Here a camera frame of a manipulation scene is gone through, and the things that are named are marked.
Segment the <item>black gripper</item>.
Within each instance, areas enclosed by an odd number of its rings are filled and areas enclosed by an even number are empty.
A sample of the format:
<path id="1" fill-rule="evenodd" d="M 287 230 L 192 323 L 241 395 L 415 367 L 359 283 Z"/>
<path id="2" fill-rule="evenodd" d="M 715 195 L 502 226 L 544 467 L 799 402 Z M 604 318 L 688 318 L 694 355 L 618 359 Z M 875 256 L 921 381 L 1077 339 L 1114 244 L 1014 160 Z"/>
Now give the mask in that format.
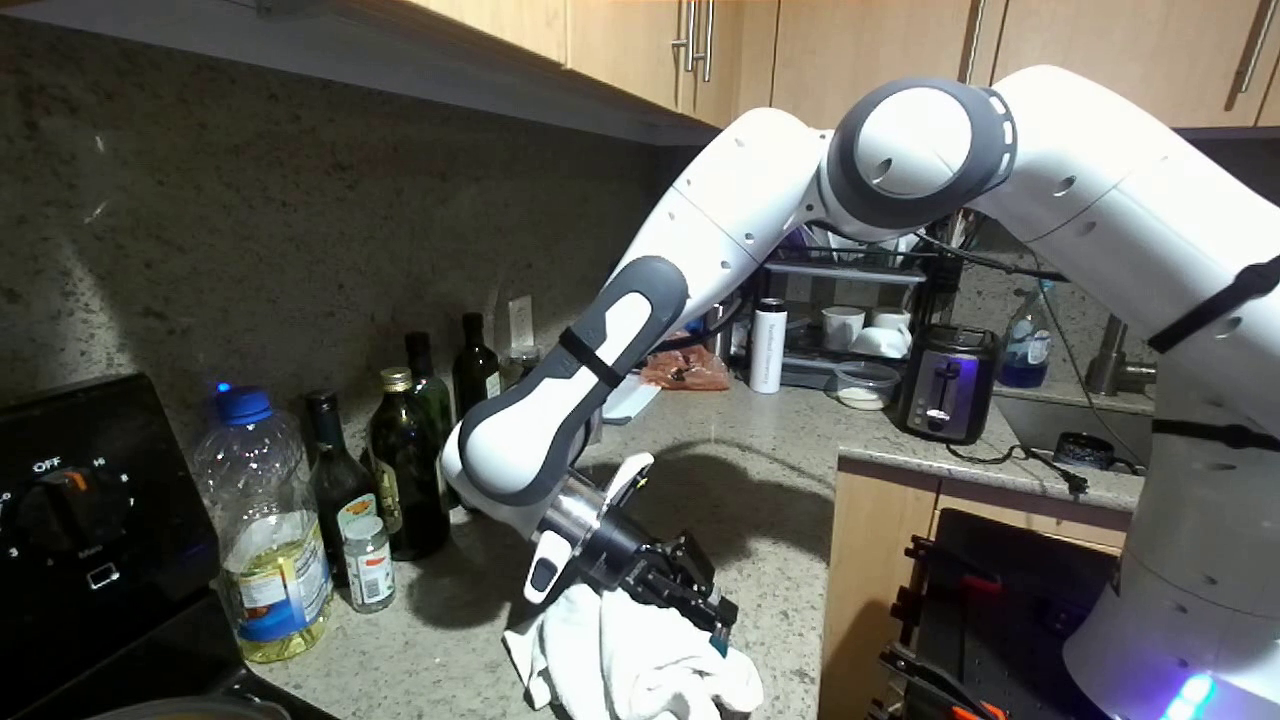
<path id="1" fill-rule="evenodd" d="M 564 490 L 555 529 L 572 545 L 567 577 L 641 604 L 682 607 L 705 631 L 730 631 L 742 607 L 715 590 L 712 562 L 688 534 L 658 538 L 624 506 Z"/>

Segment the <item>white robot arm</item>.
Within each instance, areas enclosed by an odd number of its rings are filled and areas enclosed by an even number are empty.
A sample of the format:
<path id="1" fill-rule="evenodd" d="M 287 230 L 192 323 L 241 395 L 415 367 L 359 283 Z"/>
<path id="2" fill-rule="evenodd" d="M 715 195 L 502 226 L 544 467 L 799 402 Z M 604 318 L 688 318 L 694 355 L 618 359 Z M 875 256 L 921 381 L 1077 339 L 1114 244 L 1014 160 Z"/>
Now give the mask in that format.
<path id="1" fill-rule="evenodd" d="M 989 87 L 893 79 L 834 127 L 737 116 L 658 199 L 595 299 L 445 439 L 442 474 L 564 569 L 719 634 L 705 557 L 627 529 L 572 474 L 586 423 L 672 328 L 796 226 L 893 244 L 979 212 L 1162 355 L 1149 480 L 1120 577 L 1064 641 L 1108 720 L 1280 711 L 1280 208 L 1166 120 L 1057 63 Z"/>

